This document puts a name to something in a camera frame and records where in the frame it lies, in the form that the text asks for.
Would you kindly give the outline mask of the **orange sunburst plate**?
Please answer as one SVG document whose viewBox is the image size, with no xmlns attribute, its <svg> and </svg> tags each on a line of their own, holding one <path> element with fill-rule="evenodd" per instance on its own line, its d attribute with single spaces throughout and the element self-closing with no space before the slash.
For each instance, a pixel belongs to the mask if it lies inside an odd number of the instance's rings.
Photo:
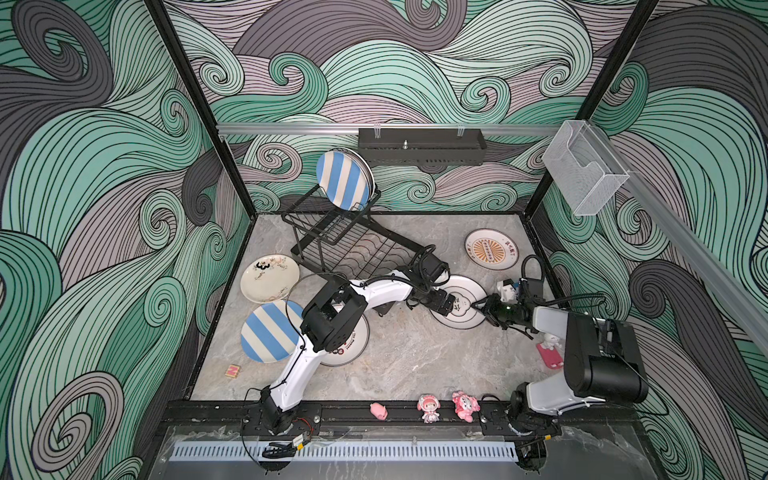
<svg viewBox="0 0 768 480">
<path fill-rule="evenodd" d="M 369 185 L 369 199 L 372 199 L 374 194 L 375 194 L 375 192 L 376 192 L 376 184 L 375 184 L 375 180 L 374 180 L 374 176 L 373 176 L 372 170 L 371 170 L 370 166 L 368 165 L 368 163 L 363 159 L 363 157 L 359 153 L 357 153 L 355 151 L 352 151 L 352 154 L 355 157 L 355 159 L 358 162 L 358 164 L 360 165 L 360 168 L 361 168 L 365 178 L 367 179 L 367 182 L 368 182 L 368 185 Z"/>
<path fill-rule="evenodd" d="M 512 268 L 520 255 L 511 237 L 488 228 L 472 231 L 465 238 L 464 250 L 473 263 L 495 271 Z"/>
</svg>

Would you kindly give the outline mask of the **white plate red Chinese characters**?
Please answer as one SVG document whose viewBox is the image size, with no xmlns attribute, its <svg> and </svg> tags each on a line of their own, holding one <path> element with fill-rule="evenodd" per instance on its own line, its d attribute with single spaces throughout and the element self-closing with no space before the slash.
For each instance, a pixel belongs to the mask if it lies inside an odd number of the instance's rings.
<svg viewBox="0 0 768 480">
<path fill-rule="evenodd" d="M 370 338 L 370 326 L 365 315 L 358 321 L 341 347 L 328 353 L 321 361 L 326 367 L 340 367 L 352 363 L 362 355 Z"/>
</svg>

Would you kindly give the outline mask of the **blue white striped plate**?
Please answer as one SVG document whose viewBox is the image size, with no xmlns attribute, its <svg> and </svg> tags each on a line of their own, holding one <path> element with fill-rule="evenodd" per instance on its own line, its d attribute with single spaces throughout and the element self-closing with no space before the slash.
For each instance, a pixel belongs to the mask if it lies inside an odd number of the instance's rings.
<svg viewBox="0 0 768 480">
<path fill-rule="evenodd" d="M 331 150 L 316 165 L 317 183 L 328 200 L 346 211 L 363 210 L 369 202 L 369 185 L 351 151 Z"/>
<path fill-rule="evenodd" d="M 245 355 L 264 364 L 289 358 L 299 343 L 302 310 L 297 303 L 285 300 L 258 306 L 241 328 Z"/>
</svg>

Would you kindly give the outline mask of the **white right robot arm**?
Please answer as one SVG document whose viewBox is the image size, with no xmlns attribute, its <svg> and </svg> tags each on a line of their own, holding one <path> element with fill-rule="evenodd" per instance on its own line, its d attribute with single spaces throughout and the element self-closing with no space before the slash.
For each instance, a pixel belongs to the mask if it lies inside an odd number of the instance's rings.
<svg viewBox="0 0 768 480">
<path fill-rule="evenodd" d="M 528 337 L 539 333 L 547 348 L 563 346 L 555 374 L 521 384 L 510 398 L 507 418 L 519 436 L 555 436 L 559 418 L 567 412 L 606 403 L 639 404 L 649 394 L 634 329 L 559 308 L 558 303 L 519 297 L 508 304 L 494 294 L 471 304 L 494 326 Z"/>
</svg>

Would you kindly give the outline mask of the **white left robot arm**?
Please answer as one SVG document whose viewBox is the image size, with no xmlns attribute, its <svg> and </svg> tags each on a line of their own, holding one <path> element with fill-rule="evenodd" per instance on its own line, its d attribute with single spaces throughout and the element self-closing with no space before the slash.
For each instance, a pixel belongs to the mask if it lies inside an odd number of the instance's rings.
<svg viewBox="0 0 768 480">
<path fill-rule="evenodd" d="M 360 280 L 327 273 L 325 278 L 301 314 L 298 345 L 288 365 L 261 390 L 261 424 L 271 434 L 290 428 L 321 360 L 342 346 L 367 311 L 397 302 L 409 308 L 421 305 L 442 316 L 453 309 L 454 296 L 442 289 L 450 267 L 434 254 L 432 245 L 386 275 Z"/>
</svg>

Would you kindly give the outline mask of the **white bunny figurine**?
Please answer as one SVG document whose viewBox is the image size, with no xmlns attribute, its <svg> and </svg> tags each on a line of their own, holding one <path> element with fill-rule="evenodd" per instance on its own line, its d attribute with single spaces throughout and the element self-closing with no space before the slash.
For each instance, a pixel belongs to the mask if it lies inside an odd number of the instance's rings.
<svg viewBox="0 0 768 480">
<path fill-rule="evenodd" d="M 559 347 L 560 341 L 560 337 L 550 333 L 544 333 L 540 346 L 546 350 L 556 350 Z"/>
</svg>

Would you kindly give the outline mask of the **pink plush creature toy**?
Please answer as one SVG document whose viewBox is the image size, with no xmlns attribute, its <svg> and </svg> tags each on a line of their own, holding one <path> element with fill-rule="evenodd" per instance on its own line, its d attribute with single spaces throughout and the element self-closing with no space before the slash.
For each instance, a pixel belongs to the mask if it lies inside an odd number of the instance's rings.
<svg viewBox="0 0 768 480">
<path fill-rule="evenodd" d="M 451 399 L 454 403 L 457 417 L 467 423 L 473 423 L 474 414 L 481 410 L 478 400 L 461 390 L 454 391 Z"/>
</svg>

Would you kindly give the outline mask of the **pink hooded doll figurine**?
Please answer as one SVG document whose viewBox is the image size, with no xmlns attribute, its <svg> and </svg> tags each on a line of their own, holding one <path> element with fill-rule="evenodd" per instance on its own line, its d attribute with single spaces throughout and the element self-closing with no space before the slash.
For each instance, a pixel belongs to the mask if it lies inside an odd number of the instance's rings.
<svg viewBox="0 0 768 480">
<path fill-rule="evenodd" d="M 417 410 L 421 413 L 421 419 L 425 424 L 432 424 L 439 421 L 440 407 L 440 401 L 432 394 L 421 395 L 417 403 Z"/>
</svg>

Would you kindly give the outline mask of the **small pink pig toy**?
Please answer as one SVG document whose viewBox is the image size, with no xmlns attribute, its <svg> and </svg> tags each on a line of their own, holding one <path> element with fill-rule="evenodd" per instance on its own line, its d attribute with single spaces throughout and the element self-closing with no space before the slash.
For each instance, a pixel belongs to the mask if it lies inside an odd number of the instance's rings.
<svg viewBox="0 0 768 480">
<path fill-rule="evenodd" d="M 371 403 L 369 405 L 369 411 L 377 420 L 384 421 L 388 418 L 388 410 L 381 403 Z"/>
</svg>

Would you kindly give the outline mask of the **cream floral plate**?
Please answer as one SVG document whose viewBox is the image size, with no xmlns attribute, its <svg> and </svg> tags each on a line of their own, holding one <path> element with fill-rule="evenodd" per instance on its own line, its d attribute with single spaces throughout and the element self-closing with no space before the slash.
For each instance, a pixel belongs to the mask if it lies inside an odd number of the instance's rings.
<svg viewBox="0 0 768 480">
<path fill-rule="evenodd" d="M 240 280 L 242 294 L 263 304 L 285 298 L 300 279 L 298 263 L 282 254 L 265 255 L 252 262 Z"/>
</svg>

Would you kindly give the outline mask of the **small pink square tile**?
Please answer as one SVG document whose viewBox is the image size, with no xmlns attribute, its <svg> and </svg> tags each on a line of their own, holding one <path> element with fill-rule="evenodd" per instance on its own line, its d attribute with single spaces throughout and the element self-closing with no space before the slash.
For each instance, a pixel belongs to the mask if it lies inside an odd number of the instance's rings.
<svg viewBox="0 0 768 480">
<path fill-rule="evenodd" d="M 227 378 L 235 379 L 240 375 L 240 373 L 241 373 L 241 367 L 239 365 L 230 364 L 226 369 L 225 376 Z"/>
</svg>

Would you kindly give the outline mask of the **clear acrylic wall holder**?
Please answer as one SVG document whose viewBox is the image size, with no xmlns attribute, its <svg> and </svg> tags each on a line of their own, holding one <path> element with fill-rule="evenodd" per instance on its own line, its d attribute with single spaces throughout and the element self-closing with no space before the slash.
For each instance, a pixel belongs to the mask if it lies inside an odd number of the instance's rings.
<svg viewBox="0 0 768 480">
<path fill-rule="evenodd" d="M 596 216 L 629 179 L 628 168 L 609 137 L 585 120 L 565 121 L 542 159 L 578 217 Z"/>
</svg>

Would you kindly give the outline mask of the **black wall-mounted tray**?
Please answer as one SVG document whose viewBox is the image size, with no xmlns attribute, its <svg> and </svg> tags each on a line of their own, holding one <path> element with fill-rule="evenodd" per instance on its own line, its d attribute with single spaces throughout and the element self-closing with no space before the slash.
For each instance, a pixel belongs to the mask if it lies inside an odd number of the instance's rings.
<svg viewBox="0 0 768 480">
<path fill-rule="evenodd" d="M 361 129 L 356 151 L 371 165 L 476 166 L 488 151 L 479 129 L 457 134 L 450 130 Z"/>
</svg>

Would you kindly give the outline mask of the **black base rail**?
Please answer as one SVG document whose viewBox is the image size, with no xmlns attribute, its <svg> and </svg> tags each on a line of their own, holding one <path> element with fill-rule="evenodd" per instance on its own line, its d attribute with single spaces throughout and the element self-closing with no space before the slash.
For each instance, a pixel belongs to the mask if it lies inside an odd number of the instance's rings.
<svg viewBox="0 0 768 480">
<path fill-rule="evenodd" d="M 493 397 L 480 401 L 480 410 L 467 422 L 458 417 L 454 404 L 444 401 L 438 410 L 439 420 L 427 424 L 414 400 L 388 400 L 382 405 L 387 418 L 377 419 L 366 400 L 305 400 L 282 420 L 265 413 L 255 400 L 241 401 L 173 401 L 161 417 L 161 424 L 170 427 L 213 427 L 228 425 L 234 432 L 248 437 L 281 438 L 290 434 L 308 433 L 313 437 L 339 438 L 354 431 L 374 429 L 457 429 L 487 437 L 506 440 L 550 439 L 567 427 L 587 424 L 614 426 L 637 419 L 630 408 L 592 406 L 566 412 L 551 418 L 542 414 L 524 413 L 515 418 L 511 407 Z"/>
</svg>

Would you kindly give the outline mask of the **aluminium wall rail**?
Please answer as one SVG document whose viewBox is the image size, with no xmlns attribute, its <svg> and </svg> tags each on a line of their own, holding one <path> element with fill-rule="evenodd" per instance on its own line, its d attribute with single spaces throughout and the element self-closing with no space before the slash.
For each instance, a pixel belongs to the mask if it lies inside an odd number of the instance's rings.
<svg viewBox="0 0 768 480">
<path fill-rule="evenodd" d="M 385 129 L 450 130 L 460 134 L 468 129 L 479 129 L 490 136 L 553 136 L 559 124 L 381 124 L 381 123 L 287 123 L 287 122 L 226 122 L 216 125 L 220 135 L 357 135 L 361 129 L 381 132 Z"/>
</svg>

